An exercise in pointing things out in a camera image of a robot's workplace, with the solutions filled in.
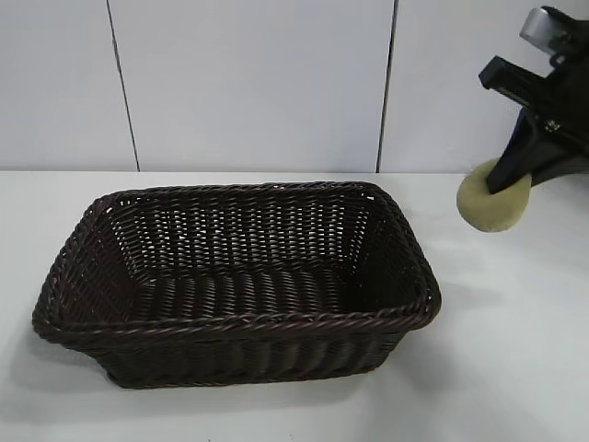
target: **robotic arm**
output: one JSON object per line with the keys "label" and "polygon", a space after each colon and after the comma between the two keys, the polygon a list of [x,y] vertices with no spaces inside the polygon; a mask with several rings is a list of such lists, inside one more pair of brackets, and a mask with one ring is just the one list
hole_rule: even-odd
{"label": "robotic arm", "polygon": [[520,36],[550,56],[553,71],[542,77],[494,57],[479,75],[485,88],[522,106],[502,156],[458,191],[461,215],[483,231],[517,222],[532,186],[589,171],[589,21],[544,6],[532,10]]}

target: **rectangular basket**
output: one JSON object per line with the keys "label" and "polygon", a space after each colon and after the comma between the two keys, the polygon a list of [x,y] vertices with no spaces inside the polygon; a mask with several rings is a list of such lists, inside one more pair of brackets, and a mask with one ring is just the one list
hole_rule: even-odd
{"label": "rectangular basket", "polygon": [[122,387],[227,385],[372,370],[440,303],[374,184],[176,187],[90,205],[33,326]]}

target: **yellow sponge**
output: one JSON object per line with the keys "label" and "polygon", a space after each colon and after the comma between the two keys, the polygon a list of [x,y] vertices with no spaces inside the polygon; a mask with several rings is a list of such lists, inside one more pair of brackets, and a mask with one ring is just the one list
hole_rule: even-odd
{"label": "yellow sponge", "polygon": [[524,214],[532,190],[532,175],[527,174],[507,189],[490,194],[485,181],[498,158],[481,164],[462,181],[456,206],[462,217],[483,232],[501,232],[512,227]]}

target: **white tile wall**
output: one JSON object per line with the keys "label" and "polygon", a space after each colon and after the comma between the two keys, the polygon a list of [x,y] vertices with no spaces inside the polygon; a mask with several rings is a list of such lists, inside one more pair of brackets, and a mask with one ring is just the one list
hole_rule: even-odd
{"label": "white tile wall", "polygon": [[142,170],[375,170],[393,0],[111,6]]}
{"label": "white tile wall", "polygon": [[0,54],[0,169],[135,169],[105,2],[3,0]]}

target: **basket rim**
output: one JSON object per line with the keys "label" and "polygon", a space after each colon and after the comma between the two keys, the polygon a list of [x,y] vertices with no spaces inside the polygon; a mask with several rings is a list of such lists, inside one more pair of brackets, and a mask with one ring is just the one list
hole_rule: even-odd
{"label": "basket rim", "polygon": [[[158,197],[169,196],[170,192],[189,193],[219,191],[227,192],[265,192],[269,189],[277,191],[314,192],[317,190],[334,189],[358,189],[371,193],[387,211],[387,215],[402,222],[407,230],[405,241],[412,240],[417,248],[407,247],[410,259],[413,263],[413,271],[418,272],[420,290],[413,302],[397,308],[382,308],[372,312],[350,313],[275,313],[275,314],[245,314],[216,318],[197,319],[165,319],[165,320],[134,320],[120,322],[72,322],[58,319],[61,303],[57,302],[55,293],[56,275],[68,272],[65,256],[69,256],[69,262],[75,260],[75,256],[85,247],[86,239],[91,233],[93,225],[98,217],[117,204],[121,196]],[[417,243],[409,223],[403,215],[401,217],[397,203],[391,196],[378,185],[365,181],[316,181],[316,182],[286,182],[263,184],[233,184],[233,185],[204,185],[204,186],[173,186],[155,187],[144,190],[118,191],[97,198],[84,212],[80,222],[75,227],[72,235],[58,254],[52,268],[47,275],[41,289],[41,294],[33,312],[33,326],[35,331],[48,341],[61,343],[72,348],[81,348],[80,340],[86,339],[92,342],[92,347],[97,344],[112,347],[137,344],[137,339],[148,339],[156,336],[161,343],[163,336],[168,336],[170,341],[186,338],[191,341],[211,341],[226,339],[233,336],[238,339],[243,336],[255,335],[258,337],[281,337],[317,334],[317,333],[372,333],[372,332],[407,332],[416,330],[430,323],[441,307],[441,295],[439,287],[432,273],[429,263],[422,254],[421,246]]]}

